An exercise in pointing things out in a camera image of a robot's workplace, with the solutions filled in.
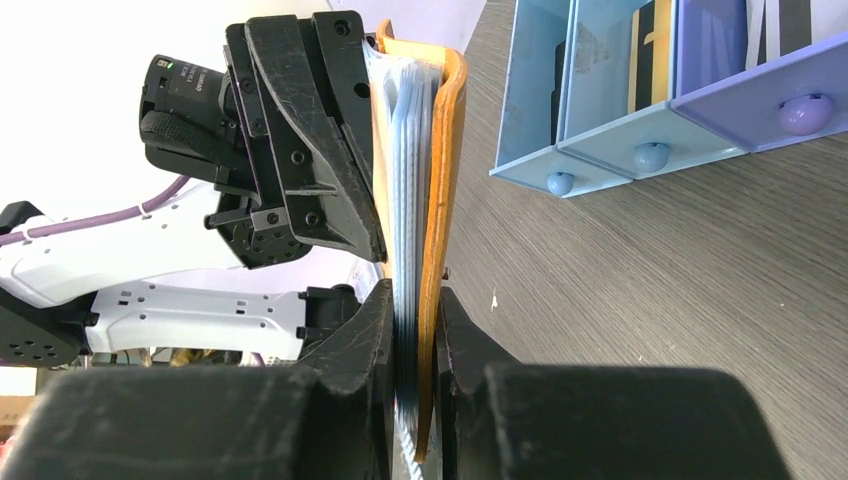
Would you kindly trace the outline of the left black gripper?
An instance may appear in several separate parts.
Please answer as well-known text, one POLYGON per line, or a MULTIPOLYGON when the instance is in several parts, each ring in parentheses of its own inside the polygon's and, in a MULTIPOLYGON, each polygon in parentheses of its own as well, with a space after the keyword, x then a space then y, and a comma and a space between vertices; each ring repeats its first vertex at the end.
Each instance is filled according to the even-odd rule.
POLYGON ((378 262, 367 34, 353 10, 254 17, 225 31, 255 200, 223 194, 206 225, 244 264, 314 246, 378 262))

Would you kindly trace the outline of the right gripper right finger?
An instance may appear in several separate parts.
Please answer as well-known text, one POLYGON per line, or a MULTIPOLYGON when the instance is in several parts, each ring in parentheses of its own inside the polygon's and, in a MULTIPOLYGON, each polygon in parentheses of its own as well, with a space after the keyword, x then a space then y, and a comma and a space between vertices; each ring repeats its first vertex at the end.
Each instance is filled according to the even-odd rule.
POLYGON ((440 292, 435 353, 441 477, 499 479, 501 460, 484 370, 517 359, 474 323, 449 287, 440 292))

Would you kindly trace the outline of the orange leather card holder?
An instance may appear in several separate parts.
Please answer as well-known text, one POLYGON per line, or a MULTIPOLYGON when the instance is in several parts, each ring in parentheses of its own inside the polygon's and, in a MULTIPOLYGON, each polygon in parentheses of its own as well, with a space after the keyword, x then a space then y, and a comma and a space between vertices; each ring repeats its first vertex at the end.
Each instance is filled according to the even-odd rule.
POLYGON ((394 416, 413 478, 434 411, 436 326, 466 117, 468 66, 457 50, 399 39, 390 20, 365 43, 373 195, 392 282, 394 416))

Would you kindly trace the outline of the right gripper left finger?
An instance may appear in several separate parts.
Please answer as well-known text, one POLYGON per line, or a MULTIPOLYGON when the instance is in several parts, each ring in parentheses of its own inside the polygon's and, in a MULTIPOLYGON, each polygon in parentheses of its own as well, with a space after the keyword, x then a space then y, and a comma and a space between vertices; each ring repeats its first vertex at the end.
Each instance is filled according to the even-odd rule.
POLYGON ((304 359, 317 374, 299 434, 297 479, 392 474, 393 295, 378 281, 359 311, 304 359))

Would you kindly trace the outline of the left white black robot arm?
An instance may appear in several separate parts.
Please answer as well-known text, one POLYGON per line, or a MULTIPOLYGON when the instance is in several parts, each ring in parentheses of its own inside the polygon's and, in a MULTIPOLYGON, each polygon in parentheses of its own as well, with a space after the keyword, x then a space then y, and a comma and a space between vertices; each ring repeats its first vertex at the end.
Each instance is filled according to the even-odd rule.
POLYGON ((4 363, 56 366, 91 351, 94 299, 109 287, 263 268, 315 246, 385 258, 361 16, 256 17, 225 37, 225 71, 158 55, 141 90, 146 157, 189 189, 61 233, 42 233, 30 203, 3 210, 4 363))

